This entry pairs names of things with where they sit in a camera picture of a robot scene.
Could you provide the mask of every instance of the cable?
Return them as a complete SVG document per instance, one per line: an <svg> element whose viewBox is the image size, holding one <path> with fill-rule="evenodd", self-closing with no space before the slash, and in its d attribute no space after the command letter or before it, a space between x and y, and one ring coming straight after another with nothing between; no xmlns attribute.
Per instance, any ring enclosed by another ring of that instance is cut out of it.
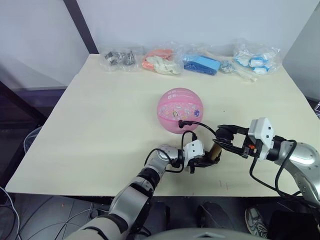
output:
<svg viewBox="0 0 320 240"><path fill-rule="evenodd" d="M70 208L70 211L69 211L68 218L70 218L70 214L71 214L71 212L72 212L72 209L74 208L75 201L76 201L76 200L73 200L73 202L72 202L72 205L71 205L71 208ZM66 233L66 229L67 229L67 225L65 225L65 228L64 228L63 235L62 235L62 238L61 238L61 239L64 239L65 233Z"/></svg>
<svg viewBox="0 0 320 240"><path fill-rule="evenodd" d="M152 149L152 150L149 152L148 156L146 157L146 159L145 159L145 161L144 161L144 165L147 164L147 161L148 161L150 155L151 155L154 151L162 152L162 153L166 156L166 158L169 160L169 163L170 163L170 164L173 163L173 162L172 162L172 159L169 157L169 155L168 155L164 150L162 150L162 149L160 149L160 148L154 148L154 149ZM183 169L180 169L180 170L178 170L178 171L174 171L174 170L165 170L165 171L168 172L168 173L178 174L178 173L181 173L182 170L183 170Z"/></svg>
<svg viewBox="0 0 320 240"><path fill-rule="evenodd" d="M285 165L287 164L288 160L290 159L292 153L294 152L294 150L297 147L297 141L296 140L288 140L288 142L292 142L292 144L291 144L292 147L291 147L290 151L288 152L288 154L286 155L285 159L283 160L283 163L281 164L281 166L279 168L279 171L277 172L277 174L275 176L275 180L274 180L275 190L282 197L284 197L285 195L282 194L282 192L279 190L279 177L280 177L283 169L285 168Z"/></svg>
<svg viewBox="0 0 320 240"><path fill-rule="evenodd" d="M16 229L16 237L18 237L19 240L22 240L22 239L21 239L21 236L20 236L20 234L19 234L19 229L20 229L20 217L19 217L19 214L18 214L18 212L17 212L17 210L16 210L16 208L15 208L15 206L14 206L14 203L13 203L13 201L12 201L9 193L7 193L7 191L4 190L1 186L0 186L0 189L7 195L8 199L9 199L9 201L10 201L10 203L11 203L12 210L13 210L13 211L15 212L15 214L16 214L16 218L17 218L17 220L18 220L18 226L17 226L17 229Z"/></svg>
<svg viewBox="0 0 320 240"><path fill-rule="evenodd" d="M148 228L146 228L145 226L142 226L142 229L148 234L147 237L150 237L152 235L152 233L150 232L150 230Z"/></svg>
<svg viewBox="0 0 320 240"><path fill-rule="evenodd" d="M220 226L219 223L217 223L217 221L214 219L214 217L212 216L212 214L205 208L205 206L203 206L202 204L200 204L200 207L209 215L210 219L217 225L218 228L222 228Z"/></svg>
<svg viewBox="0 0 320 240"><path fill-rule="evenodd" d="M288 154L287 154L287 156L285 157L285 159L284 159L283 162L288 161L288 159L290 159L291 154L293 153L293 151L294 151L295 149L293 149L292 151L291 151L291 150L288 152ZM257 177L255 177L254 174L253 174L253 171L254 171L254 168L255 168L255 166L256 166L257 160L258 160L258 157L255 156L254 159L253 159L253 161L252 161L250 170L249 170L249 174L250 174L250 176L251 176L254 180L256 180L258 183L262 184L263 186L265 186L265 187L267 187L267 188L269 188L269 189L271 189L271 190L273 190L273 191L276 191L278 194L280 194L281 197L286 198L287 200L295 201L295 202L300 202L300 203L303 204L303 205L310 205L310 206L313 206L313 207L316 208L316 209L319 208L319 206L318 206L317 204L315 204L315 203L313 203L313 202L311 202L311 201L305 200L305 199L300 199L299 197L297 197L297 196L294 195L294 194L297 194L298 192L295 192L295 193L292 194L292 195L291 195L291 194L288 194L288 193L286 193L286 192L283 192L283 191L279 190L279 188L276 189L275 187L270 186L269 184L267 184L267 183L261 181L260 179L258 179Z"/></svg>
<svg viewBox="0 0 320 240"><path fill-rule="evenodd" d="M150 237L146 232L143 232L143 231L134 233L134 235L143 235L143 236L146 236L146 237Z"/></svg>
<svg viewBox="0 0 320 240"><path fill-rule="evenodd" d="M179 124L179 127L183 125L182 127L180 127L181 129L182 129L185 125L197 124L197 125L200 125L200 126L202 126L202 127L205 127L206 129L208 129L213 135L216 135L216 132L215 132L211 127L203 124L202 122L179 120L179 123L181 123L181 124Z"/></svg>
<svg viewBox="0 0 320 240"><path fill-rule="evenodd" d="M301 193L301 191L296 191L292 196L298 196Z"/></svg>
<svg viewBox="0 0 320 240"><path fill-rule="evenodd" d="M75 218L76 216L80 215L80 214L83 214L87 211L90 211L90 210L100 210L102 212L105 212L105 213L109 213L109 211L106 211L104 209L100 209L100 208L89 208L89 209L86 209L86 210L83 210L75 215L73 215L72 217L69 217L69 219L64 223L64 225L60 228L59 232L56 234L54 240L57 240L57 238L59 237L59 234L61 233L61 231L64 229L65 225L73 218Z"/></svg>
<svg viewBox="0 0 320 240"><path fill-rule="evenodd" d="M3 240L6 240L6 239L8 239L8 237L11 235L12 231L13 231L14 228L15 228L16 213L15 213L15 211L14 211L11 207L9 207L9 206L1 205L0 208L1 208L1 207L10 209L10 210L12 211L12 213L13 213L13 224L12 224L12 226L11 226L10 232L9 232L9 233L7 234L7 236L5 236L5 238L3 239Z"/></svg>
<svg viewBox="0 0 320 240"><path fill-rule="evenodd" d="M192 141L195 141L197 140L197 135L193 132L193 131L190 131L190 130L187 130L185 131L183 134L182 134L182 137L181 137L181 152L182 154L184 154L184 137L185 137L185 134L187 133L191 133L192 134ZM181 173L183 170L185 169L185 164L184 162L182 163L182 167L180 170L178 171L171 171L171 173Z"/></svg>
<svg viewBox="0 0 320 240"><path fill-rule="evenodd" d="M36 233L32 234L27 240L30 240L32 239L35 235L37 235L38 233L42 232L43 230L47 229L47 228L50 228L52 226L55 226L55 225L59 225L59 224L71 224L71 225L74 225L74 226L77 226L77 227L81 227L80 225L78 224L74 224L74 223L71 223L71 222L58 222L58 223L54 223L54 224L51 224L49 226L46 226L44 228L41 228L39 231L37 231Z"/></svg>
<svg viewBox="0 0 320 240"><path fill-rule="evenodd" d="M152 149L152 150L149 152L148 156L146 157L146 159L145 159L145 161L144 161L144 165L147 164L147 161L148 161L150 155L151 155L154 151L162 152L162 153L168 158L169 162L172 164L171 158L169 157L169 155L168 155L164 150L162 150L162 149L160 149L160 148L154 148L154 149Z"/></svg>
<svg viewBox="0 0 320 240"><path fill-rule="evenodd" d="M25 221L25 223L21 226L20 230L19 230L19 234L22 232L22 230L25 228L25 226L27 225L27 223L29 222L29 220L35 215L35 213L43 206L45 205L50 199L52 199L53 196L49 197L47 200L45 200L43 203L40 204L40 206L38 206L33 213L31 213L31 215L29 216L29 218Z"/></svg>

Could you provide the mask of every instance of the blue object in bag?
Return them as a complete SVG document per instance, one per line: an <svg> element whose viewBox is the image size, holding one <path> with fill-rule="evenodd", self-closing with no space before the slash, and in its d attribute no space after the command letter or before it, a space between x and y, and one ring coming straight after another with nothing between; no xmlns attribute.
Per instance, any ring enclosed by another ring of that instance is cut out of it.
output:
<svg viewBox="0 0 320 240"><path fill-rule="evenodd" d="M184 69L203 74L215 75L221 63L210 57L195 54L183 56Z"/></svg>

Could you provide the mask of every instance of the white wall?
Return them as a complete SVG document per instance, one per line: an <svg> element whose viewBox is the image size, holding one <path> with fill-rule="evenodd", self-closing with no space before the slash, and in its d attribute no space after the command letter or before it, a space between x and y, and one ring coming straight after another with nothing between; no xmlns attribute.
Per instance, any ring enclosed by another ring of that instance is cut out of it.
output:
<svg viewBox="0 0 320 240"><path fill-rule="evenodd" d="M307 97L320 101L320 7L313 12L283 66Z"/></svg>
<svg viewBox="0 0 320 240"><path fill-rule="evenodd" d="M231 55L245 38L288 52L319 0L77 0L98 47L208 43Z"/></svg>
<svg viewBox="0 0 320 240"><path fill-rule="evenodd" d="M67 86L88 51L62 0L0 1L0 65L12 89Z"/></svg>

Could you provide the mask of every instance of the ball graphic print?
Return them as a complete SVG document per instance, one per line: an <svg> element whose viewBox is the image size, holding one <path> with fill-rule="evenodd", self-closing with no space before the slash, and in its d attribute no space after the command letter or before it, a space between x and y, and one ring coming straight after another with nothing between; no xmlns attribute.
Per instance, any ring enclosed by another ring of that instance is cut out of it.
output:
<svg viewBox="0 0 320 240"><path fill-rule="evenodd" d="M201 122L204 116L204 105L193 91L186 88L173 88L162 95L156 112L160 124L166 130L182 134L186 130L194 130L197 125L185 125L179 128L178 121Z"/></svg>

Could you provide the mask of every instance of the silver robot arm segment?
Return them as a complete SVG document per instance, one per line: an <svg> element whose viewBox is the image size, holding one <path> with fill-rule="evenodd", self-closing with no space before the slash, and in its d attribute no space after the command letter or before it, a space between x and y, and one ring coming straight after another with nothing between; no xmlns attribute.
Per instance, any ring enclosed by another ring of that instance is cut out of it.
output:
<svg viewBox="0 0 320 240"><path fill-rule="evenodd" d="M171 159L178 158L178 149L160 147ZM114 198L109 214L89 221L67 240L124 240L138 233L147 219L153 193L166 171L169 159L160 151L150 159L140 173Z"/></svg>
<svg viewBox="0 0 320 240"><path fill-rule="evenodd" d="M292 147L290 141L281 142L278 159L274 163L281 166ZM319 152L313 146L299 142L284 168L293 176L303 198L320 208Z"/></svg>

